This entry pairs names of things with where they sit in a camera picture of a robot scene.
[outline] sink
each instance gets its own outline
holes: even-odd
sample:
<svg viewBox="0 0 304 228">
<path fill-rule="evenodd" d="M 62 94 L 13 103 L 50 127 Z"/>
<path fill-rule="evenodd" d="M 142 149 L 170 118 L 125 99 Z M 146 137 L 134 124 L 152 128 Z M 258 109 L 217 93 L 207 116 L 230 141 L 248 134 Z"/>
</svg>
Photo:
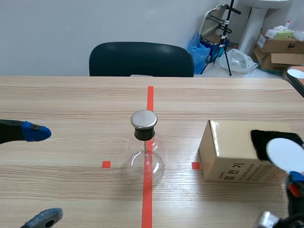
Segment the sink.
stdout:
<svg viewBox="0 0 304 228">
<path fill-rule="evenodd" d="M 292 0 L 241 0 L 245 5 L 262 8 L 262 9 L 277 9 L 288 5 Z"/>
<path fill-rule="evenodd" d="M 284 7 L 292 1 L 293 0 L 240 0 L 241 3 L 251 6 L 252 10 L 238 49 L 246 55 L 251 55 L 267 10 Z"/>
</svg>

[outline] sink pedestal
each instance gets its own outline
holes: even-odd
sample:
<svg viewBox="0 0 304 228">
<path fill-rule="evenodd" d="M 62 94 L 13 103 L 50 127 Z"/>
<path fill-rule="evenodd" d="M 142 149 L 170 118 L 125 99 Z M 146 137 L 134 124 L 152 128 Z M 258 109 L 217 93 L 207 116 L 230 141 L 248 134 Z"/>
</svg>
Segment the sink pedestal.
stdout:
<svg viewBox="0 0 304 228">
<path fill-rule="evenodd" d="M 246 55 L 251 55 L 255 47 L 258 35 L 263 25 L 263 21 L 268 9 L 252 8 L 251 15 L 246 24 L 243 37 L 238 49 Z"/>
</svg>

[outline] white wall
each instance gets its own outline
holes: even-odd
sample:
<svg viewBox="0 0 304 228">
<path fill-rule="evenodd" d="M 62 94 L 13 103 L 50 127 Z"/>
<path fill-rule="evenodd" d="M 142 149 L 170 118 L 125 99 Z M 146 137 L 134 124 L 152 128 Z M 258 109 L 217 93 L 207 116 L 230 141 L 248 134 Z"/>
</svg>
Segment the white wall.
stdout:
<svg viewBox="0 0 304 228">
<path fill-rule="evenodd" d="M 186 47 L 207 10 L 228 0 L 1 0 L 0 75 L 87 76 L 110 41 Z"/>
<path fill-rule="evenodd" d="M 273 29 L 279 25 L 285 25 L 290 20 L 291 27 L 300 15 L 304 14 L 304 0 L 293 0 L 286 7 L 268 10 L 263 23 L 263 30 Z"/>
</svg>

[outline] wooden table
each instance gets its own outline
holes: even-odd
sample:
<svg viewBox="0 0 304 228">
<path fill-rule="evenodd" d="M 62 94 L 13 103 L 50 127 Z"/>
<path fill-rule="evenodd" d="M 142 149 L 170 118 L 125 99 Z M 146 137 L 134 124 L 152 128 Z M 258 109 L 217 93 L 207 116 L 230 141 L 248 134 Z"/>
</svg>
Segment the wooden table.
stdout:
<svg viewBox="0 0 304 228">
<path fill-rule="evenodd" d="M 153 187 L 154 228 L 250 228 L 265 209 L 286 216 L 282 185 L 205 182 L 191 168 L 208 119 L 290 123 L 304 137 L 304 99 L 284 80 L 3 76 L 1 119 L 45 125 L 52 136 L 0 145 L 1 227 L 62 207 L 57 228 L 140 228 L 143 182 L 123 162 L 147 86 L 168 148 Z"/>
</svg>

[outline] red tape mark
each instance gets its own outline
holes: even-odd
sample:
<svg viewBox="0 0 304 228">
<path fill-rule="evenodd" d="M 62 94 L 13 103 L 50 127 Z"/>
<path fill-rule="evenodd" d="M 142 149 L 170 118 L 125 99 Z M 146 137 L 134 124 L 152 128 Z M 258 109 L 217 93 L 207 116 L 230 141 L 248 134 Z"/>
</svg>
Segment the red tape mark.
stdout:
<svg viewBox="0 0 304 228">
<path fill-rule="evenodd" d="M 147 109 L 153 111 L 154 88 L 148 86 Z M 153 189 L 153 140 L 147 141 L 147 156 L 144 159 L 142 191 L 142 228 L 152 228 L 152 189 Z"/>
<path fill-rule="evenodd" d="M 103 165 L 101 168 L 103 168 L 103 169 L 111 168 L 111 161 L 103 161 Z"/>
<path fill-rule="evenodd" d="M 200 170 L 200 163 L 199 162 L 192 162 L 192 169 L 193 170 Z"/>
</svg>

